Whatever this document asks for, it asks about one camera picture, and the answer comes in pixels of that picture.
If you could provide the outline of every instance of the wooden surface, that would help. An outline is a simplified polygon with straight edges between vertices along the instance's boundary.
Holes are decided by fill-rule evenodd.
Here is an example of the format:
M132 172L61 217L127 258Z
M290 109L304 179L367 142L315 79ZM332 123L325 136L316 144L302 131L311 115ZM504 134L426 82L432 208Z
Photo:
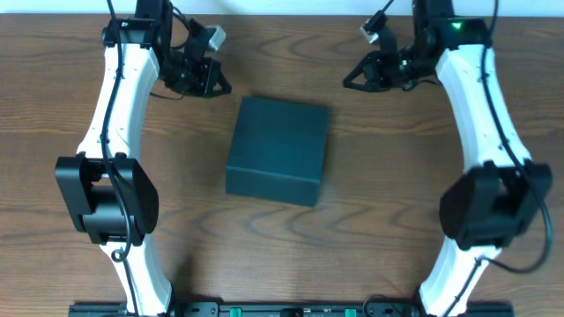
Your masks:
M154 233L181 299L361 301L409 297L434 265L439 198L462 171L441 87L368 94L341 87L371 48L364 18L212 17L231 95L151 99L142 163L159 190ZM119 301L110 260L74 230L56 185L93 116L108 16L0 16L0 315L60 316L75 301ZM473 299L509 299L518 316L563 315L564 20L503 18L499 79L535 160L551 164L554 253L541 271L490 268ZM400 45L410 18L391 18ZM175 26L176 41L185 35ZM161 83L156 92L168 93ZM330 107L321 199L314 209L226 195L225 163L243 95ZM524 266L543 242L540 216L501 259Z

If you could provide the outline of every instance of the white background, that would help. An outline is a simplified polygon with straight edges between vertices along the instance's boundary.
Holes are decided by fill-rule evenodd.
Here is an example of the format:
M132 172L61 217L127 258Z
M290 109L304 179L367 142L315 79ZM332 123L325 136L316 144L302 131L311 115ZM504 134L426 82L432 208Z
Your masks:
M563 17L564 0L500 0L500 14ZM113 0L118 13L132 13L136 0ZM387 0L172 0L185 14L372 15ZM453 0L456 14L489 16L494 0ZM411 14L412 0L396 0L388 14ZM2 13L107 13L105 0L0 0Z

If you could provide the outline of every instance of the tabletop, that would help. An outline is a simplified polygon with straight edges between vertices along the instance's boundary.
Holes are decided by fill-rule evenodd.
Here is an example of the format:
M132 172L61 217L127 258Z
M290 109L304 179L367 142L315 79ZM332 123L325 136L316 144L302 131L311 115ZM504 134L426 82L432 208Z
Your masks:
M462 174L446 93L420 85L365 93L342 79L375 49L365 17L201 16L227 40L215 54L233 93L151 98L141 163L159 191L154 232L181 300L362 301L409 298L442 246L439 200ZM0 315L60 316L79 301L124 301L111 261L76 232L56 185L93 117L108 15L0 16ZM412 20L391 17L398 44ZM174 41L186 36L174 22ZM528 276L489 268L473 300L510 300L518 316L563 315L564 19L502 18L494 36L508 110L537 162L550 164L551 260ZM174 97L162 83L153 89ZM225 194L241 97L329 107L319 203L307 208ZM525 266L543 244L541 216L501 259Z

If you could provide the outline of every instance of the box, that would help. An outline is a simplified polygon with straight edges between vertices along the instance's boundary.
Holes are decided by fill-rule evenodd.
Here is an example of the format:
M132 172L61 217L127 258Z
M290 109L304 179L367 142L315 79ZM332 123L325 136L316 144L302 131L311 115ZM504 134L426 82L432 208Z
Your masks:
M315 206L329 110L244 97L226 165L226 192Z

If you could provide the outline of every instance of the robotic arm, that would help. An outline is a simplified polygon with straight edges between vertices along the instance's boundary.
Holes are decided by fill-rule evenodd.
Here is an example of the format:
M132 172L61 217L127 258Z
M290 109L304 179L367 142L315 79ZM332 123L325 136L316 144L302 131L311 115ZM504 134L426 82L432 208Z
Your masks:
M205 28L194 19L182 22L189 29L183 52L172 49L173 6L168 0L138 0L133 18L110 21L102 39L106 46L105 75L93 121L76 157L60 157L56 179L79 232L87 232L111 257L125 248L125 218L112 187L94 186L107 171L102 163L100 133L114 89L118 69L117 29L122 45L122 78L108 125L109 157L131 215L128 264L114 262L127 295L127 311L140 315L169 312L172 286L160 267L152 239L157 224L157 190L139 165L139 142L150 92L158 79L180 94L210 98L230 93L221 64L204 57L218 50L226 36L219 26Z
M415 43L399 52L383 11L369 19L360 30L370 43L380 41L381 51L369 53L343 84L364 92L407 90L435 74L449 96L463 146L464 176L441 199L446 237L431 275L419 288L419 300L426 314L456 316L466 312L489 261L529 227L538 208L531 187L544 197L552 176L547 165L531 162L511 122L484 21L456 17L450 0L415 0L413 17ZM532 184L510 157L489 108L481 74L485 49L494 112ZM366 83L353 83L362 73Z

